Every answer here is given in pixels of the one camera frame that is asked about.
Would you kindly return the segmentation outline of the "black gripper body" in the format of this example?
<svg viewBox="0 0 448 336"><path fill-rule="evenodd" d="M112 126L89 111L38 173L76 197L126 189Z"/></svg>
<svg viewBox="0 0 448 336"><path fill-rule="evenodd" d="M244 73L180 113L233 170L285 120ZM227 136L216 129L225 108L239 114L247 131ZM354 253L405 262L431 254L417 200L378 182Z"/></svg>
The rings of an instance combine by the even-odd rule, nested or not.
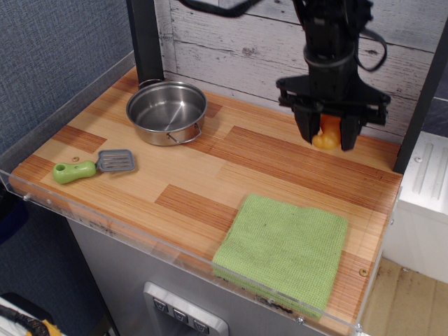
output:
<svg viewBox="0 0 448 336"><path fill-rule="evenodd" d="M312 104L321 114L344 118L361 117L362 124L384 125L391 98L384 92L364 83L358 74L356 49L328 59L304 49L309 73L280 78L280 104L293 107L296 102Z"/></svg>

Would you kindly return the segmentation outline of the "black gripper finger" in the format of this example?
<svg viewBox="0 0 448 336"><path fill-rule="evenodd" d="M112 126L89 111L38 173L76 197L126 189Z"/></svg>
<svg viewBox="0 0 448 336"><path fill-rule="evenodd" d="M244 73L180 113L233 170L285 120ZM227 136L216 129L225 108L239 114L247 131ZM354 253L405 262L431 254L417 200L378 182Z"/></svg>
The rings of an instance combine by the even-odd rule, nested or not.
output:
<svg viewBox="0 0 448 336"><path fill-rule="evenodd" d="M361 117L355 115L348 115L341 119L341 148L343 151L350 151L356 144L356 139L362 129Z"/></svg>
<svg viewBox="0 0 448 336"><path fill-rule="evenodd" d="M302 138L311 144L320 130L321 114L312 104L303 102L294 103L292 110Z"/></svg>

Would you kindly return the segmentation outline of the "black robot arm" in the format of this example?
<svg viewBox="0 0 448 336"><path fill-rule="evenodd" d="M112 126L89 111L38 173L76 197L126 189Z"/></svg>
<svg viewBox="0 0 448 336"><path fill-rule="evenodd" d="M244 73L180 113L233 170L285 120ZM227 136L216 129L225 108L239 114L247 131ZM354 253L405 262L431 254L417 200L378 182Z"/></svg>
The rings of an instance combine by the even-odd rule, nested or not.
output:
<svg viewBox="0 0 448 336"><path fill-rule="evenodd" d="M371 1L295 1L305 32L306 76L280 78L279 103L294 113L302 138L317 139L336 127L343 151L354 148L363 126L385 125L391 98L364 83L358 73L359 38L366 36L386 47L385 40L367 29Z"/></svg>

